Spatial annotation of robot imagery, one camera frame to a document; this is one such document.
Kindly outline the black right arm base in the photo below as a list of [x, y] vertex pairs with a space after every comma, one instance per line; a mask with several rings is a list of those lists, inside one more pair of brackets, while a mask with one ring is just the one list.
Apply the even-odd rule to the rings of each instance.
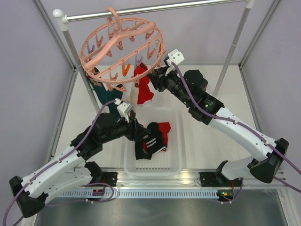
[[223, 161], [214, 171], [199, 172], [200, 182], [203, 187], [241, 187], [242, 179], [227, 179], [222, 174], [222, 168], [228, 161]]

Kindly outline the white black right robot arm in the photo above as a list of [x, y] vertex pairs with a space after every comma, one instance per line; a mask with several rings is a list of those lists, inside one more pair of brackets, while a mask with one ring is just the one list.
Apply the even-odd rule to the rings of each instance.
[[224, 133], [249, 153], [250, 157], [237, 161], [223, 161], [215, 171], [215, 181], [220, 186], [231, 180], [252, 176], [270, 184], [283, 162], [289, 143], [283, 138], [275, 140], [241, 122], [224, 104], [206, 92], [207, 80], [199, 70], [188, 70], [180, 75], [178, 70], [167, 72], [167, 67], [148, 74], [155, 90], [168, 90], [199, 121]]

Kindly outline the cream brown sock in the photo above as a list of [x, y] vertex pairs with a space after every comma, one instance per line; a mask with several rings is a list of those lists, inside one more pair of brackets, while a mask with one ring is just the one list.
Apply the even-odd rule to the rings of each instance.
[[127, 97], [127, 101], [133, 105], [133, 109], [130, 111], [130, 118], [135, 118], [136, 116], [136, 108], [138, 101], [139, 88], [132, 83], [130, 94]]

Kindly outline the pink round clip hanger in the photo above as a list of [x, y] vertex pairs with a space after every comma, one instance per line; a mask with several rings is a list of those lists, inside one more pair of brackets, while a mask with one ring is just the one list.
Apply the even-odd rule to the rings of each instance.
[[160, 66], [164, 38], [156, 23], [138, 17], [120, 17], [112, 7], [107, 22], [85, 40], [80, 62], [86, 77], [107, 91], [126, 92], [126, 84]]

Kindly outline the black sock white stripes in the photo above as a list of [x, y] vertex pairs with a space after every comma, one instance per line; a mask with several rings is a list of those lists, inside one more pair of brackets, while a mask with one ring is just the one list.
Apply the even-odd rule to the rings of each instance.
[[143, 139], [143, 150], [145, 153], [157, 154], [166, 152], [168, 146], [168, 133], [171, 130], [169, 122], [151, 122], [147, 129], [151, 131]]

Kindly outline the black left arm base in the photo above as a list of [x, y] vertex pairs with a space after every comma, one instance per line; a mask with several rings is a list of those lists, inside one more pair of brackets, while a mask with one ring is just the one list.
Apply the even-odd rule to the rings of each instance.
[[115, 187], [118, 180], [117, 172], [106, 172], [103, 171], [96, 162], [87, 162], [84, 165], [90, 171], [90, 176], [92, 177], [89, 184], [96, 183], [106, 183], [110, 186]]

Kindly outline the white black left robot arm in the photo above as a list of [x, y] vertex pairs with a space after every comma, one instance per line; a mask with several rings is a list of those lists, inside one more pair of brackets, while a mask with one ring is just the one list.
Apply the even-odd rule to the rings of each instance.
[[22, 216], [29, 218], [70, 189], [100, 185], [103, 172], [89, 159], [102, 151], [103, 144], [121, 137], [139, 142], [150, 132], [136, 118], [115, 121], [111, 114], [101, 113], [59, 156], [26, 177], [10, 179], [13, 202], [17, 203]]

